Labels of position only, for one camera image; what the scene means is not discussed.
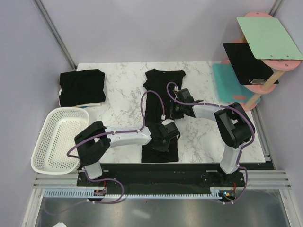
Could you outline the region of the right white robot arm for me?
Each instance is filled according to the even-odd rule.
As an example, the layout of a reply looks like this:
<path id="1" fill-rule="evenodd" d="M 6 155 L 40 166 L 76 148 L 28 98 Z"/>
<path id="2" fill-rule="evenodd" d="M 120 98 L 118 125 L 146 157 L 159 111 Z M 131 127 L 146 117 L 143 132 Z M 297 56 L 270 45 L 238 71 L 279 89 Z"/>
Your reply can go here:
<path id="1" fill-rule="evenodd" d="M 217 181 L 222 186 L 228 186 L 234 180 L 233 173 L 239 169 L 243 149 L 255 139 L 255 128 L 251 120 L 239 103 L 220 106 L 204 102 L 172 102 L 170 117 L 179 119 L 184 115 L 217 123 L 221 138 L 225 143 Z"/>

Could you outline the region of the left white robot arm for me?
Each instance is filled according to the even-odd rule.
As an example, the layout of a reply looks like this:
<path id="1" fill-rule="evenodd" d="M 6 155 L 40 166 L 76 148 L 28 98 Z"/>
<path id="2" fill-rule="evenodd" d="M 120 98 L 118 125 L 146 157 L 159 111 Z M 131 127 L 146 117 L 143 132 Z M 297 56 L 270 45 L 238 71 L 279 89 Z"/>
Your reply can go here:
<path id="1" fill-rule="evenodd" d="M 99 161 L 108 149 L 150 144 L 157 151 L 168 152 L 171 140 L 179 136 L 175 122 L 170 119 L 137 128 L 106 127 L 102 121 L 96 121 L 75 136 L 73 149 L 77 150 L 80 164 L 88 174 L 87 180 L 93 186 L 99 186 L 104 181 Z"/>

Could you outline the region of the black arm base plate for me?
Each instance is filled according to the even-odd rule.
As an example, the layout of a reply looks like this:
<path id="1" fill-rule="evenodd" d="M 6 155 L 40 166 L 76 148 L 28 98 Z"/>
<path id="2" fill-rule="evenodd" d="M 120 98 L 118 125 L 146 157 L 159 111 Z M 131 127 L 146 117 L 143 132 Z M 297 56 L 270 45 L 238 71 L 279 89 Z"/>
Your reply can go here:
<path id="1" fill-rule="evenodd" d="M 243 187 L 245 174 L 237 170 L 225 174 L 219 164 L 101 164 L 101 179 L 115 178 L 123 186 L 131 184 L 151 185 L 176 183 L 180 185 L 198 184 L 205 187 Z"/>

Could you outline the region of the black printed t shirt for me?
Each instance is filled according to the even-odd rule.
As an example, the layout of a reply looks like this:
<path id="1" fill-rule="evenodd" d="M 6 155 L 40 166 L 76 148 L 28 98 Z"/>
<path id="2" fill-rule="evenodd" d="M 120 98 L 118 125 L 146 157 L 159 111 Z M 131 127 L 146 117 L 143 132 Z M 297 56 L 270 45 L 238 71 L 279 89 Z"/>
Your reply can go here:
<path id="1" fill-rule="evenodd" d="M 169 82 L 174 82 L 181 88 L 182 81 L 185 77 L 183 70 L 178 71 L 160 71 L 152 69 L 145 73 L 146 82 L 143 87 L 146 90 L 155 91 L 157 95 L 153 93 L 147 94 L 146 108 L 145 108 L 145 121 L 147 123 L 160 123 L 162 114 L 165 114 L 167 118 L 180 119 L 181 117 L 177 114 L 172 114 L 172 102 L 173 100 L 169 97 L 166 86 Z M 168 151 L 161 152 L 152 148 L 150 144 L 142 146 L 142 163 L 170 163 L 178 162 L 178 140 L 173 138 L 170 141 Z"/>

